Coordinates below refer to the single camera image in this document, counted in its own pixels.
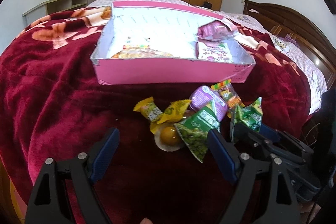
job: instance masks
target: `human hand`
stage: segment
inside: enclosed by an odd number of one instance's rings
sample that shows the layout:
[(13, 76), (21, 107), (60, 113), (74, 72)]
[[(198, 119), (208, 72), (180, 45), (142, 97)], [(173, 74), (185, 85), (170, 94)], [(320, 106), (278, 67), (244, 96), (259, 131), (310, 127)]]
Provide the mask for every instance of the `human hand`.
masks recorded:
[(140, 222), (140, 224), (153, 224), (153, 222), (150, 221), (148, 218), (144, 218), (144, 219)]

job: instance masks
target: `pink box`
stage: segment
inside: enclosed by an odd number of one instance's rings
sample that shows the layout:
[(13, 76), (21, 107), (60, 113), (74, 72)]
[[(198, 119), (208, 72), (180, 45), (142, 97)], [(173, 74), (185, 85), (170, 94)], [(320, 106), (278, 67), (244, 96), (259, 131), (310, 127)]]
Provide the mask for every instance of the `pink box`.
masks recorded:
[[(116, 8), (150, 8), (175, 10), (197, 16), (209, 17), (209, 20), (222, 19), (223, 16), (200, 8), (162, 3), (155, 1), (116, 1), (112, 4), (112, 13)], [(218, 83), (231, 79), (233, 83), (243, 83), (255, 66), (255, 60), (236, 41), (228, 43), (234, 63), (219, 63), (199, 59), (137, 58), (111, 59), (108, 52), (114, 34), (114, 16), (105, 26), (98, 45), (91, 55), (99, 84), (149, 84), (149, 83)]]

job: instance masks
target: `open cardboard box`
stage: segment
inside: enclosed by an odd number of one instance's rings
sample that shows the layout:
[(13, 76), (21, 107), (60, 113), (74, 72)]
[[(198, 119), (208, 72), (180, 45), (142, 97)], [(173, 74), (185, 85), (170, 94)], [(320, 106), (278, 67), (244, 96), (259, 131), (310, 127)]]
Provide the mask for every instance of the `open cardboard box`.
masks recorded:
[(148, 22), (167, 19), (171, 24), (176, 20), (177, 28), (185, 32), (197, 33), (201, 24), (222, 19), (223, 16), (193, 6), (178, 5), (155, 1), (115, 1), (112, 4), (112, 17), (105, 26), (91, 60), (99, 84), (149, 84), (149, 83), (217, 83), (231, 79), (233, 83), (243, 83), (255, 66), (255, 60), (234, 39), (228, 43), (233, 63), (219, 63), (199, 59), (175, 57), (116, 59), (110, 58), (109, 49), (115, 36), (116, 18), (141, 13)]

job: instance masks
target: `wooden headboard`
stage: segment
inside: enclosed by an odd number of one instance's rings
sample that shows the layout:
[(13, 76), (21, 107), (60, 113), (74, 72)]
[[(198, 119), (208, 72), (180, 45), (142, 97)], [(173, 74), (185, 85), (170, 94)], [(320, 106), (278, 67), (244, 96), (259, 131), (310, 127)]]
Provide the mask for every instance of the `wooden headboard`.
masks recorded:
[(327, 88), (336, 85), (336, 49), (308, 18), (285, 6), (249, 0), (245, 1), (244, 14), (254, 17), (273, 35), (285, 37), (289, 34), (322, 71)]

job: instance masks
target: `yellow snack package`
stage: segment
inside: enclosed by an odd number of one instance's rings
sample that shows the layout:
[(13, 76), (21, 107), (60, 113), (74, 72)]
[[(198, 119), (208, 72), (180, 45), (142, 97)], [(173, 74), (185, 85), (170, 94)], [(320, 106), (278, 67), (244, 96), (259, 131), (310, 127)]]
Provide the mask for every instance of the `yellow snack package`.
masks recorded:
[(162, 117), (162, 111), (154, 104), (154, 98), (149, 97), (137, 103), (133, 111), (140, 112), (150, 121), (150, 131), (155, 134), (159, 127), (158, 121)]
[(162, 114), (162, 117), (157, 123), (161, 124), (164, 122), (181, 121), (190, 103), (191, 100), (179, 100), (172, 102), (170, 106), (166, 108), (165, 112)]

